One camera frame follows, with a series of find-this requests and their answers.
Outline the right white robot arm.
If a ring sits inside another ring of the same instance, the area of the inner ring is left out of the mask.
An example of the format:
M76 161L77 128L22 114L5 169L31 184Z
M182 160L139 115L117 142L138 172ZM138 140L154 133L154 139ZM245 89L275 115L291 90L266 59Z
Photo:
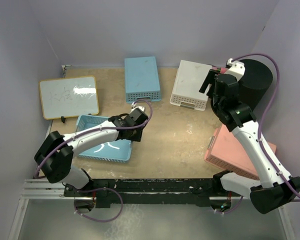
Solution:
M267 214L300 198L300 177L292 176L272 152L253 111L239 100L239 88L234 75L212 68L199 92L207 94L215 115L244 148L258 180L224 171L214 175L212 190L218 196L237 193L250 199L258 212Z

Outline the large black plastic bin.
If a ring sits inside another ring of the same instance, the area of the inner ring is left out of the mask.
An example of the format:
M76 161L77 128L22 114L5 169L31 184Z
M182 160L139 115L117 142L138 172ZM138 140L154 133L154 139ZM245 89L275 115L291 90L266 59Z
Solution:
M245 73L238 84L230 83L231 87L237 87L237 96L212 99L210 105L216 116L222 111L234 111L238 115L250 114L273 82L271 70L263 63L253 59L239 61L244 63Z

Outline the blue perforated basket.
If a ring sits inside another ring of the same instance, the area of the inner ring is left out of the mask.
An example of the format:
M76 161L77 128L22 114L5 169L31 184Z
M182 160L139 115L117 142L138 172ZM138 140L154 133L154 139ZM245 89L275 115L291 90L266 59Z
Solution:
M158 102L162 99L161 85L154 56L124 59L125 100L132 103L138 99Z

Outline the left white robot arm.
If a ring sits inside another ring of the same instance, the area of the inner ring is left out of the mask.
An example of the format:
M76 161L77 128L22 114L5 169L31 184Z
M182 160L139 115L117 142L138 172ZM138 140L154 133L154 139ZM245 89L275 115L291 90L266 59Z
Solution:
M139 142L150 117L135 107L128 114L111 116L101 124L86 130L60 134L51 132L34 156L37 171L43 172L49 183L65 183L75 188L81 196L93 191L89 174L76 168L73 158L98 145L118 140Z

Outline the pink perforated basket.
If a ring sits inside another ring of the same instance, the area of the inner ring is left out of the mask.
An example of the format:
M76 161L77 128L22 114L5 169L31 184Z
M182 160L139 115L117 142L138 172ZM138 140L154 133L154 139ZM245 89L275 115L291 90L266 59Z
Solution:
M222 170L228 170L252 180L259 176L239 141L225 125L216 128L204 155L204 160Z

